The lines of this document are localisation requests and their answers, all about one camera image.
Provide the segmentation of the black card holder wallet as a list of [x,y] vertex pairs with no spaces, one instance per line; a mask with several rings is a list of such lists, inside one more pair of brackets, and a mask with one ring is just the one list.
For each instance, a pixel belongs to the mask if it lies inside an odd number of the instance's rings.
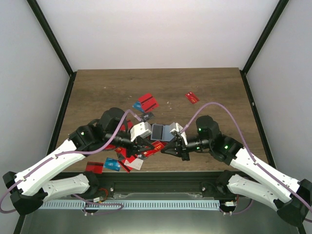
[[150,139],[153,141],[169,142],[174,138],[170,125],[152,124]]

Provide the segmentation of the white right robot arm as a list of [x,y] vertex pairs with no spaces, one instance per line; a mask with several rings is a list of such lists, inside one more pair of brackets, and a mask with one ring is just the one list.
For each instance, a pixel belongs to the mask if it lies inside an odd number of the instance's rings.
[[271,167],[239,141],[221,133],[218,123],[210,116],[196,120],[198,135],[187,138],[182,126],[169,126],[174,138],[161,150],[183,161],[190,159],[190,152],[209,153],[214,159],[236,168],[252,179],[225,170],[216,180],[216,189],[221,196],[230,193],[242,195],[267,205],[288,224],[300,227],[312,207],[312,184],[304,179],[298,181]]

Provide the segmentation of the black card carried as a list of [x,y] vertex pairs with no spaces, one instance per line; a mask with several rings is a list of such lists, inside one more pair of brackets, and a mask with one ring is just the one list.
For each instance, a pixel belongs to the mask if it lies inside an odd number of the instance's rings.
[[152,134],[151,139],[152,140],[162,140],[162,134],[163,134],[163,125],[160,124],[153,124],[152,125]]

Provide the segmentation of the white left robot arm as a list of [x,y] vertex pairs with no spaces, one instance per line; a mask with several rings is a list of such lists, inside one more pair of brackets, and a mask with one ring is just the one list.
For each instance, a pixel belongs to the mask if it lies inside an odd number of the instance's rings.
[[43,203],[67,195],[81,194],[94,197],[99,193],[99,181],[93,172],[83,172],[74,177],[54,180],[67,167],[104,151],[108,145],[126,149],[127,157],[154,147],[146,137],[151,135],[151,125],[138,115],[138,124],[127,127],[126,116],[130,111],[113,107],[100,119],[94,119],[78,127],[53,152],[30,168],[19,172],[7,172],[2,178],[14,206],[12,211],[27,215]]

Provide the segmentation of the red VIP card front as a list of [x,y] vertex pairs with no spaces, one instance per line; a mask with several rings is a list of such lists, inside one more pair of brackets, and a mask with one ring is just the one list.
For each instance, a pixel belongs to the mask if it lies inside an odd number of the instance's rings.
[[155,141],[152,143],[152,145],[154,146],[154,149],[145,151],[143,153],[145,157],[149,157],[157,152],[160,152],[167,145],[167,142]]

